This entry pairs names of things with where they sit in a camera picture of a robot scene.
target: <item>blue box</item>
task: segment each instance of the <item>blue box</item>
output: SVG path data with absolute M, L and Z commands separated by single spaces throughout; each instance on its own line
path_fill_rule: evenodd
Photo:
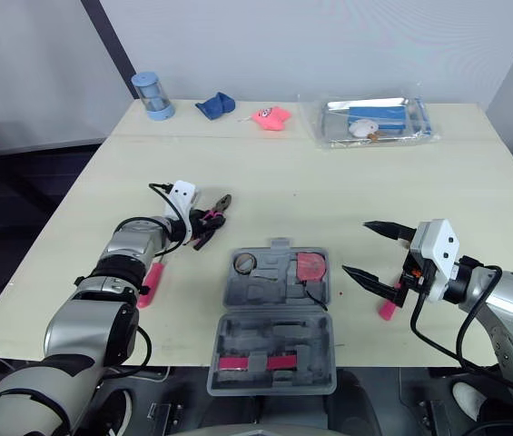
M 375 121 L 380 130 L 403 130 L 405 129 L 406 120 L 405 106 L 349 108 L 349 124 L 364 118 Z

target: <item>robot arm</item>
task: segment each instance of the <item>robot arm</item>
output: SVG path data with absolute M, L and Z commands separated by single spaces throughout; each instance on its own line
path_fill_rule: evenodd
M 157 253 L 191 239 L 196 196 L 192 184 L 177 182 L 168 197 L 177 212 L 168 206 L 166 218 L 134 218 L 117 227 L 91 274 L 76 280 L 48 325 L 45 358 L 0 381 L 0 436 L 74 433 L 105 369 L 133 352 L 143 278 Z
M 394 288 L 356 268 L 343 266 L 345 272 L 366 290 L 395 302 L 399 307 L 403 306 L 409 289 L 418 292 L 422 299 L 430 302 L 443 299 L 457 304 L 468 313 L 478 306 L 476 319 L 487 331 L 502 377 L 510 382 L 512 388 L 513 272 L 485 267 L 467 256 L 456 261 L 459 240 L 448 220 L 421 223 L 417 229 L 385 222 L 365 223 L 365 226 L 390 239 L 409 243 L 400 282 Z M 489 286 L 493 286 L 489 289 L 490 293 L 485 292 Z M 447 355 L 460 360 L 461 349 L 456 353 L 447 352 Z M 467 370 L 472 369 L 472 366 L 468 366 L 471 362 L 461 360 L 467 363 Z

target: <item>metal tray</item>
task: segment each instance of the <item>metal tray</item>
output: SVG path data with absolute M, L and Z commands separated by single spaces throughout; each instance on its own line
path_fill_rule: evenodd
M 349 133 L 349 108 L 352 106 L 388 107 L 403 105 L 406 108 L 406 127 L 403 130 L 388 132 L 380 130 L 377 140 L 355 138 Z M 328 102 L 321 108 L 321 135 L 328 143 L 371 144 L 396 141 L 415 141 L 431 137 L 428 112 L 419 98 L 393 97 L 370 100 L 349 100 Z

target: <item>black cable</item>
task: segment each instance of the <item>black cable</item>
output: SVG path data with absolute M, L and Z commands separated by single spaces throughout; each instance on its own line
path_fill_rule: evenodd
M 153 218 L 149 218 L 147 216 L 134 216 L 133 218 L 127 218 L 126 220 L 122 220 L 114 229 L 114 232 L 113 233 L 117 233 L 121 230 L 121 228 L 128 224 L 128 223 L 133 223 L 135 221 L 147 221 L 149 223 L 153 223 L 153 224 L 157 224 L 159 225 L 163 231 L 167 234 L 167 237 L 171 239 L 172 235 L 171 233 L 169 232 L 169 229 L 167 228 L 167 226 L 162 223 L 161 221 L 157 221 Z
M 458 355 L 458 362 L 460 366 L 464 369 L 466 369 L 466 361 L 464 360 L 464 355 L 462 354 L 462 344 L 464 342 L 466 330 L 472 324 L 472 322 L 478 315 L 478 312 L 480 312 L 480 309 L 482 309 L 482 305 L 486 302 L 490 294 L 494 291 L 494 288 L 496 288 L 496 285 L 502 277 L 502 269 L 499 266 L 490 265 L 485 266 L 484 268 L 496 271 L 494 277 L 492 277 L 492 280 L 490 280 L 490 283 L 488 284 L 484 292 L 480 295 L 478 301 L 474 304 L 474 306 L 472 306 L 472 308 L 468 312 L 468 316 L 460 326 L 458 336 L 456 337 L 456 354 Z
M 137 326 L 137 331 L 143 336 L 143 338 L 145 339 L 145 345 L 147 346 L 147 353 L 145 354 L 145 359 L 143 360 L 143 363 L 141 365 L 139 365 L 137 368 L 133 368 L 132 370 L 129 370 L 129 371 L 104 375 L 101 378 L 101 380 L 121 379 L 122 377 L 129 377 L 130 375 L 134 375 L 137 372 L 143 370 L 147 366 L 147 363 L 149 363 L 149 360 L 151 359 L 151 350 L 152 350 L 151 338 L 149 337 L 147 332 L 143 329 L 143 327 L 141 327 L 139 325 Z
M 409 322 L 409 327 L 411 328 L 411 331 L 418 336 L 422 341 L 424 341 L 427 345 L 435 348 L 439 352 L 442 352 L 446 354 L 448 357 L 454 359 L 455 361 L 458 360 L 458 355 L 454 352 L 451 352 L 450 350 L 444 348 L 443 346 L 439 345 L 437 342 L 432 341 L 429 337 L 424 335 L 418 330 L 418 318 L 419 314 L 421 313 L 421 309 L 423 307 L 423 303 L 426 301 L 427 295 L 425 293 L 420 293 L 418 297 L 418 302 L 416 302 L 416 306 L 413 309 L 413 313 L 411 314 L 411 321 Z M 495 382 L 504 384 L 508 386 L 510 389 L 513 390 L 513 381 L 506 380 L 505 378 L 488 371 L 486 368 L 483 368 L 481 366 L 478 366 L 476 363 L 473 363 L 467 359 L 464 359 L 464 362 L 466 363 L 466 371 L 472 372 L 478 375 L 485 375 L 489 377 L 490 379 L 494 380 Z
M 304 287 L 304 291 L 307 293 L 307 295 L 309 296 L 309 298 L 311 300 L 313 300 L 316 304 L 318 304 L 320 307 L 322 307 L 322 309 L 325 311 L 325 312 L 328 312 L 329 309 L 327 309 L 327 305 L 322 302 L 321 300 L 318 300 L 316 298 L 314 298 L 312 296 L 312 294 L 309 292 L 309 290 L 307 289 L 307 283 L 306 282 L 302 282 L 302 286 Z
M 152 189 L 152 191 L 154 191 L 155 193 L 157 193 L 159 196 L 161 196 L 165 202 L 167 204 L 169 204 L 169 206 L 173 209 L 173 211 L 175 212 L 175 214 L 177 215 L 177 218 L 180 220 L 180 221 L 183 221 L 183 217 L 182 217 L 182 214 L 180 213 L 180 211 L 177 209 L 177 207 L 175 207 L 172 203 L 172 201 L 167 198 L 167 195 L 165 195 L 161 189 L 163 189 L 163 185 L 161 184 L 158 184 L 158 183 L 149 183 L 149 187 Z M 163 256 L 167 253 L 171 253 L 171 252 L 174 252 L 175 250 L 177 250 L 178 248 L 180 248 L 183 244 L 183 239 L 179 240 L 177 242 L 177 244 L 175 244 L 172 248 L 168 248 L 167 250 L 163 250 L 161 253 L 156 253 L 154 257 L 159 257 L 159 256 Z
M 470 430 L 466 431 L 462 436 L 472 436 L 473 434 L 478 433 L 479 431 L 485 429 L 494 429 L 497 427 L 513 427 L 513 421 L 491 421 L 484 422 L 476 427 L 472 427 Z

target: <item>blue object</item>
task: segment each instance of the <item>blue object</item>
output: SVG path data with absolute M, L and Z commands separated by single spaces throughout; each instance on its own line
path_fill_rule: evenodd
M 145 71 L 136 74 L 131 78 L 131 83 L 152 120 L 166 120 L 175 114 L 175 108 L 159 83 L 156 73 Z
M 203 103 L 196 103 L 195 106 L 202 111 L 207 118 L 215 120 L 223 114 L 227 114 L 236 108 L 234 99 L 224 93 L 218 93 Z
M 406 122 L 405 106 L 353 106 L 349 108 L 349 123 L 363 118 L 375 121 L 380 130 L 403 130 Z

